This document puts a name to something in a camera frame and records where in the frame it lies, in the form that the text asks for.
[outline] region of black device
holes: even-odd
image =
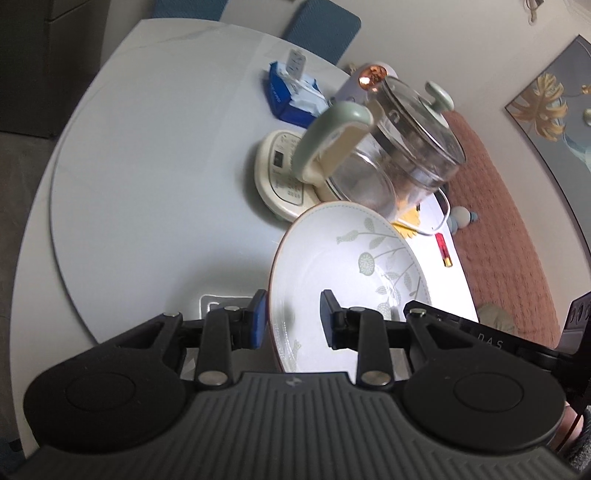
[[[33,381],[24,410],[40,448],[10,478],[577,478],[546,444],[565,398],[589,404],[586,331],[569,354],[415,301],[405,315],[386,322],[322,292],[329,346],[358,352],[355,385],[344,372],[233,381],[231,351],[261,344],[264,290],[204,320],[155,317]],[[391,348],[409,379],[396,380]]]

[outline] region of glass kettle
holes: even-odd
[[[321,201],[350,200],[397,220],[466,162],[442,115],[453,110],[451,97],[433,82],[425,90],[434,100],[386,77],[365,105],[332,105],[297,144],[293,175]]]

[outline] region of blue chair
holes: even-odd
[[[361,28],[361,19],[330,0],[308,0],[283,38],[336,65]]]
[[[228,0],[156,0],[152,18],[201,18],[219,22]]]

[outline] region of floor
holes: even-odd
[[[18,438],[9,368],[12,286],[22,235],[53,140],[0,132],[0,439]]]

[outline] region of digital display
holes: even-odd
[[[283,153],[275,150],[275,156],[273,157],[273,165],[279,168],[283,168]]]

